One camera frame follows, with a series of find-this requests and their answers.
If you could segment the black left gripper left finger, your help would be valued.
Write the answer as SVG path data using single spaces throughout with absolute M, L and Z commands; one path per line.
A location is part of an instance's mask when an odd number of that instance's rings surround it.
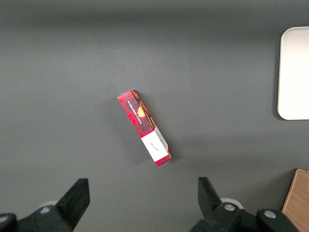
M 13 213 L 0 215 L 2 232 L 72 232 L 90 203 L 87 178 L 78 179 L 55 204 L 38 208 L 18 220 Z

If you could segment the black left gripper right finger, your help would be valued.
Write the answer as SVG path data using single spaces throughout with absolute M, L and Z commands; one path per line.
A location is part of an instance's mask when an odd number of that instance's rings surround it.
M 203 215 L 192 232 L 297 232 L 297 227 L 282 212 L 259 209 L 255 215 L 223 202 L 207 177 L 198 178 L 198 204 Z

